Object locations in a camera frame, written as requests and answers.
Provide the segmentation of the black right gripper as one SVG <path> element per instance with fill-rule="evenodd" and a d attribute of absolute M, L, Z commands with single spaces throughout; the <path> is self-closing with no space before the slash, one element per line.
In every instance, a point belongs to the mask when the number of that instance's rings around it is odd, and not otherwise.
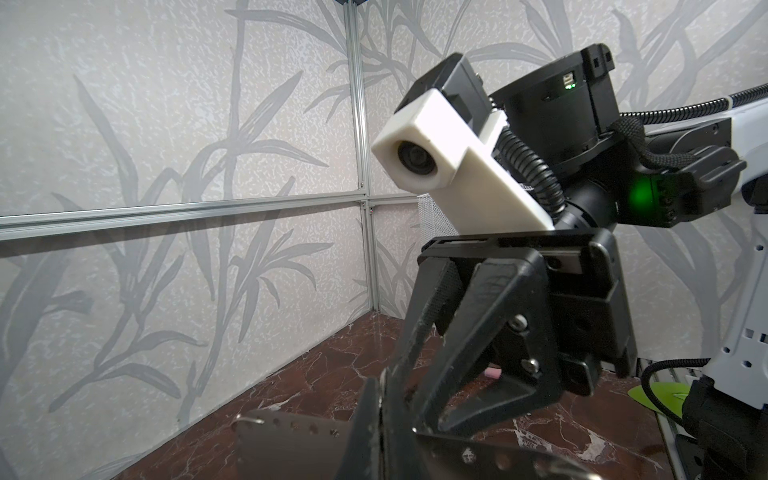
<path fill-rule="evenodd" d="M 454 315 L 410 404 L 417 429 L 469 437 L 558 402 L 564 389 L 592 395 L 603 363 L 623 377 L 634 372 L 637 346 L 610 231 L 437 237 L 418 264 L 390 390 L 405 389 L 433 325 Z M 487 368 L 500 378 L 487 378 Z"/>

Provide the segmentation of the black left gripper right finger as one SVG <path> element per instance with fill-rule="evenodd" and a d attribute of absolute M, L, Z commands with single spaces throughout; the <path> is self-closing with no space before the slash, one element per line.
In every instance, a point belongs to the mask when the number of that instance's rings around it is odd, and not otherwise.
<path fill-rule="evenodd" d="M 405 402 L 404 383 L 391 371 L 382 375 L 382 453 L 386 479 L 427 479 L 410 412 Z"/>

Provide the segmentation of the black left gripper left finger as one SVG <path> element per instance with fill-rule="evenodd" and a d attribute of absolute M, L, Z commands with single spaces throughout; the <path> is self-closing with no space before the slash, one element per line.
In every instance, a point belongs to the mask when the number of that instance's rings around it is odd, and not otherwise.
<path fill-rule="evenodd" d="M 380 478 L 380 391 L 376 378 L 364 384 L 351 418 L 347 443 L 337 480 L 374 480 Z"/>

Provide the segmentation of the grey metal key plate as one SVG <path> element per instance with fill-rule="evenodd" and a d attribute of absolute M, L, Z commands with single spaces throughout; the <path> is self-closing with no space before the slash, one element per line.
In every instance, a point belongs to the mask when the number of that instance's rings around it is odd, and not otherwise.
<path fill-rule="evenodd" d="M 264 409 L 232 422 L 241 479 L 336 479 L 351 421 Z M 458 437 L 416 435 L 428 479 L 598 479 L 548 452 Z M 381 455 L 380 478 L 384 479 Z"/>

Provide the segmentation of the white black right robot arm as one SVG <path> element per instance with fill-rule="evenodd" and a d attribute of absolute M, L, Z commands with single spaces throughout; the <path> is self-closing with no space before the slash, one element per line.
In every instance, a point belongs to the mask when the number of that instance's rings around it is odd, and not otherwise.
<path fill-rule="evenodd" d="M 653 123 L 718 113 L 621 112 L 609 48 L 593 44 L 487 93 L 455 53 L 417 79 L 373 143 L 402 190 L 426 194 L 456 229 L 429 241 L 396 351 L 367 382 L 340 479 L 507 474 L 575 478 L 553 455 L 474 435 L 591 395 L 603 365 L 636 371 L 618 224 L 671 228 L 740 191 L 757 238 L 724 344 L 680 413 L 705 479 L 767 475 L 767 176 L 748 174 L 729 119 L 647 135 Z"/>

